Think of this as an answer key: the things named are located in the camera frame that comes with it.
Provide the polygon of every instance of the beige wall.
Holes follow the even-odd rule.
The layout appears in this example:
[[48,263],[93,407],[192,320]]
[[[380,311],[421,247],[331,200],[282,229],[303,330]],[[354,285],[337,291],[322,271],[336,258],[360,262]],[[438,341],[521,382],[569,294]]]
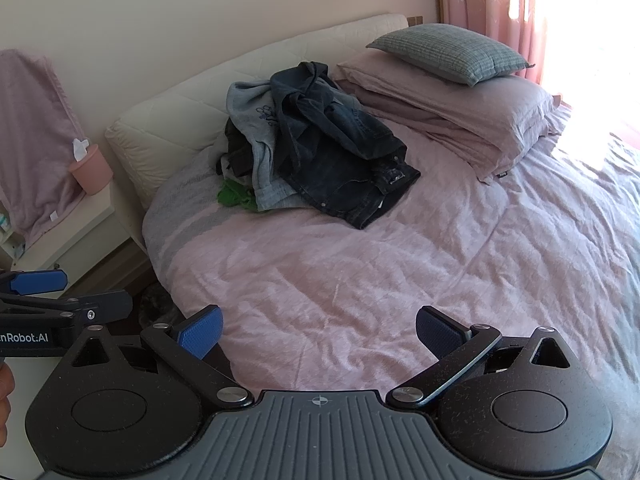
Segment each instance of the beige wall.
[[0,48],[46,54],[86,134],[229,58],[384,12],[437,20],[437,0],[0,0]]

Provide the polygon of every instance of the finger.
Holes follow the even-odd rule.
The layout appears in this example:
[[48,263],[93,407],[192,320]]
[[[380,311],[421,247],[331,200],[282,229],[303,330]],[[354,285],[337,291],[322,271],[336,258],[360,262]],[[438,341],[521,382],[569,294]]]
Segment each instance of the finger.
[[11,413],[11,405],[9,399],[0,400],[0,426],[4,426],[9,419]]
[[15,388],[14,375],[6,363],[0,364],[0,399],[4,399]]

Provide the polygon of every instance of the pile of clothes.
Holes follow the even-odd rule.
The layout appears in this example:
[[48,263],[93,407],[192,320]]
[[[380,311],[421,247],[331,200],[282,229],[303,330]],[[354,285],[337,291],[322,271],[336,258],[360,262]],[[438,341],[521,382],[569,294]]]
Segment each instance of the pile of clothes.
[[420,177],[404,161],[404,143],[342,92],[323,63],[233,83],[226,110],[228,150],[216,168],[223,205],[314,207],[363,229]]

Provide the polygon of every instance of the pink towel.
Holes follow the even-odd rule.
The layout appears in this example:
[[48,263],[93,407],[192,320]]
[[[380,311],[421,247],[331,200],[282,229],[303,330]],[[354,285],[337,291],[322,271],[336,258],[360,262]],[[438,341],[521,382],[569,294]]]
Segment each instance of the pink towel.
[[84,196],[66,168],[84,139],[45,57],[0,51],[0,202],[27,248]]

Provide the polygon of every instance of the screw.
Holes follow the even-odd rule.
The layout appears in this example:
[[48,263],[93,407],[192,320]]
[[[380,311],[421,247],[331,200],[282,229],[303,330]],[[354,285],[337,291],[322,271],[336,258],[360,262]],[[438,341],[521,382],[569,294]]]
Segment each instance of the screw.
[[238,386],[228,386],[218,390],[218,398],[222,400],[222,402],[228,402],[229,404],[243,402],[248,396],[249,392]]
[[407,404],[412,404],[414,402],[419,402],[424,398],[424,393],[422,390],[418,388],[414,388],[412,386],[402,386],[401,388],[396,388],[391,392],[391,395],[395,400],[399,402],[406,402]]

